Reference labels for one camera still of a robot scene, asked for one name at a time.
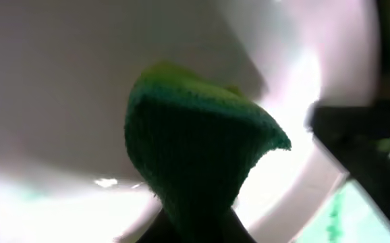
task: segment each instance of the white sink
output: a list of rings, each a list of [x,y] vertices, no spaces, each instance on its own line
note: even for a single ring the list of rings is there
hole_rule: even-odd
[[[18,212],[0,242],[142,233],[160,206],[123,121],[135,79],[163,59],[239,86],[289,134],[293,151],[260,160],[235,210],[258,242],[291,240],[341,178],[304,127],[309,107],[370,102],[375,17],[365,0],[0,3],[0,211]]]

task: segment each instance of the green fabric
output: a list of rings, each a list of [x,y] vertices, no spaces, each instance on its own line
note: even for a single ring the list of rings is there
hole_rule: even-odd
[[[190,242],[214,242],[250,169],[266,152],[291,147],[276,121],[235,88],[170,63],[137,80],[125,137],[132,163]]]

